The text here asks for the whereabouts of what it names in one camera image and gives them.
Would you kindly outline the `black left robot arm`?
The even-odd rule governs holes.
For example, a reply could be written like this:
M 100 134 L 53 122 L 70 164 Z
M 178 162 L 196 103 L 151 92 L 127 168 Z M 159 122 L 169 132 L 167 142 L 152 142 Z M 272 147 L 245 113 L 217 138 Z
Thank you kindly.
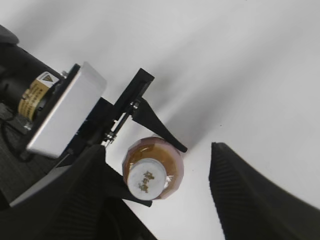
M 26 122 L 13 153 L 58 159 L 63 172 L 17 203 L 56 207 L 85 201 L 111 188 L 114 195 L 140 202 L 164 200 L 184 177 L 181 144 L 157 117 L 143 95 L 154 80 L 139 69 L 115 103 L 102 97 L 106 80 L 87 62 L 59 74 L 19 46 L 7 28 L 0 29 L 0 100 Z M 108 183 L 106 151 L 128 118 L 153 132 L 130 146 L 118 183 Z

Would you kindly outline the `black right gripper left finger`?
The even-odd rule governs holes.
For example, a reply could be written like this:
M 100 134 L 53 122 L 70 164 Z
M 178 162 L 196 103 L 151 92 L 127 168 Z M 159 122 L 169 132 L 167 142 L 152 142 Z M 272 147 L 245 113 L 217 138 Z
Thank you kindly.
M 0 199 L 3 240 L 153 240 L 126 205 L 105 196 L 106 150 L 85 150 L 53 182 L 14 206 Z

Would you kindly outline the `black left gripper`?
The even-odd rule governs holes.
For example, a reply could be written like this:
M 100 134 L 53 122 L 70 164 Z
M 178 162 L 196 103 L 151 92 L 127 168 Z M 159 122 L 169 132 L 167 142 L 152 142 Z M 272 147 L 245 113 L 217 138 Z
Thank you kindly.
M 76 71 L 79 69 L 79 67 L 75 67 L 71 70 L 67 79 L 58 89 L 58 92 L 46 104 L 43 113 L 41 113 L 33 122 L 32 128 L 34 126 L 40 126 L 40 120 L 45 118 L 45 113 L 49 112 L 49 107 L 54 105 L 54 101 L 61 96 L 62 89 L 67 86 L 67 83 L 71 81 L 71 77 L 74 77 Z M 119 129 L 133 111 L 132 120 L 134 122 L 160 136 L 180 152 L 186 153 L 188 148 L 173 136 L 173 134 L 158 118 L 149 103 L 141 97 L 153 80 L 154 76 L 141 68 L 138 70 L 115 104 L 108 102 L 101 96 L 66 149 L 58 158 L 51 158 L 37 154 L 43 157 L 57 159 L 58 162 L 53 169 L 49 171 L 48 175 L 33 184 L 28 190 L 13 200 L 13 202 L 11 202 L 11 206 L 21 203 L 56 180 L 71 167 L 76 158 L 79 157 L 88 147 L 94 144 L 100 145 L 102 142 L 111 143 L 115 139 Z M 26 136 L 26 142 L 22 145 L 24 150 L 26 150 L 26 144 L 32 136 L 30 133 L 31 130 Z M 104 164 L 104 195 L 109 198 L 128 200 L 146 207 L 151 207 L 153 203 L 152 200 L 141 200 L 133 196 L 124 182 L 123 176 L 107 163 Z

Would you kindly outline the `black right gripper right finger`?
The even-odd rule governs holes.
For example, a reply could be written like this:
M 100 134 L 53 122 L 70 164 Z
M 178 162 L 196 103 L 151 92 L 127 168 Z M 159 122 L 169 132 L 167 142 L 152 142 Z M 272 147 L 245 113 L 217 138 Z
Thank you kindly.
M 227 144 L 211 144 L 209 187 L 226 240 L 318 240 L 320 210 L 263 176 Z

